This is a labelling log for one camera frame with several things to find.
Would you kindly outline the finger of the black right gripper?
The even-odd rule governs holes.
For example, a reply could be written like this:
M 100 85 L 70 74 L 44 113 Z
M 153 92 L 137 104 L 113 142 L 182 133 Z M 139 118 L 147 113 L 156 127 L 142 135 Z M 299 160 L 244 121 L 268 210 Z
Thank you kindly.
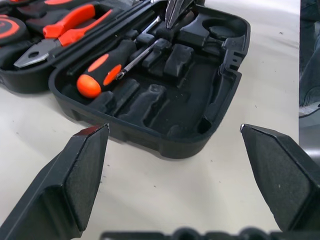
M 171 29 L 179 12 L 179 0 L 168 0 L 165 10 L 165 27 Z
M 193 0 L 171 0 L 171 3 L 171 27 L 173 28 L 181 18 L 181 15 L 193 4 Z

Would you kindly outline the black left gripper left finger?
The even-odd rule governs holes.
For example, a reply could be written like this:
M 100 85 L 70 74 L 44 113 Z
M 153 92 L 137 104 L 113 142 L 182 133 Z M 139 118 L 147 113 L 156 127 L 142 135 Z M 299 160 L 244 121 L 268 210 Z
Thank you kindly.
M 74 134 L 0 226 L 0 240 L 72 240 L 88 226 L 101 182 L 107 124 Z

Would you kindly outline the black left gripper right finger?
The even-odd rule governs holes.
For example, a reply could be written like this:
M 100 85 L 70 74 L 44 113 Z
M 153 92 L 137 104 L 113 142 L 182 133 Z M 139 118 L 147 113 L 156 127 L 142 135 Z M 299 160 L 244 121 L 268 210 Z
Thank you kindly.
M 320 231 L 320 166 L 288 135 L 242 124 L 255 182 L 282 231 Z

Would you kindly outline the black plastic tool case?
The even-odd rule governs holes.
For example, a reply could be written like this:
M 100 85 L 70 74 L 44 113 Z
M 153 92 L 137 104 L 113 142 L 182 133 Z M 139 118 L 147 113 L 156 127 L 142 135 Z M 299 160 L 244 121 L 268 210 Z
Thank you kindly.
M 14 63 L 44 39 L 43 28 L 71 10 L 97 2 L 96 15 L 114 13 L 83 38 L 58 47 L 26 68 Z M 21 94 L 51 91 L 71 119 L 107 123 L 111 137 L 154 150 L 170 159 L 200 152 L 219 127 L 242 77 L 239 67 L 250 44 L 251 26 L 240 16 L 193 0 L 172 28 L 165 26 L 168 0 L 0 0 L 0 15 L 25 23 L 30 39 L 0 47 L 0 84 Z M 124 39 L 134 40 L 156 17 L 147 33 L 159 42 L 122 79 L 96 98 L 77 89 L 81 74 Z

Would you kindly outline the chrome screwdriver shaft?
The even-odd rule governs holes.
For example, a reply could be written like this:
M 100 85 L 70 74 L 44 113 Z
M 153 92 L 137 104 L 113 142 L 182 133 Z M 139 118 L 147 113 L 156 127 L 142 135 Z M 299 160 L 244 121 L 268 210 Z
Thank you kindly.
M 115 80 L 121 80 L 133 67 L 135 67 L 141 60 L 143 60 L 153 48 L 163 40 L 163 38 L 157 39 L 154 43 L 148 46 L 143 52 L 141 52 L 134 60 L 127 64 L 115 77 Z

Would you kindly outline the orange and black tape measure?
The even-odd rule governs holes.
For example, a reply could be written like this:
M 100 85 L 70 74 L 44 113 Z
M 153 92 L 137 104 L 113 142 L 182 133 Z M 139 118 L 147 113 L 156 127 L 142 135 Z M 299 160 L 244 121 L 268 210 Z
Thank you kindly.
M 26 24 L 15 17 L 0 14 L 0 48 L 30 39 Z

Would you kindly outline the orange and black handled screwdriver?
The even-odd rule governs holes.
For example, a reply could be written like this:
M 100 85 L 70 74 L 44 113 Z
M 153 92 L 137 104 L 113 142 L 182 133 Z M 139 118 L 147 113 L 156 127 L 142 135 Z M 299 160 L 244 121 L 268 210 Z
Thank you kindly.
M 161 22 L 157 16 L 134 40 L 123 39 L 117 47 L 97 58 L 76 81 L 78 92 L 89 99 L 99 96 L 115 80 L 117 74 L 146 48 L 138 48 L 139 41 L 154 41 L 148 31 Z

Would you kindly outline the orange-handled pliers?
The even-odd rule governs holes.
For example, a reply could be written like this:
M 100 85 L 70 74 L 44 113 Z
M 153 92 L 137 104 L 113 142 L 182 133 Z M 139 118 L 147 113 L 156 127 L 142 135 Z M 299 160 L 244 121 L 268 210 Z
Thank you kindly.
M 77 42 L 115 12 L 114 9 L 109 9 L 91 24 L 79 28 L 79 25 L 96 16 L 97 9 L 97 2 L 86 3 L 72 9 L 58 22 L 45 26 L 42 30 L 44 39 L 31 46 L 13 65 L 23 69 L 45 61 L 53 49 Z

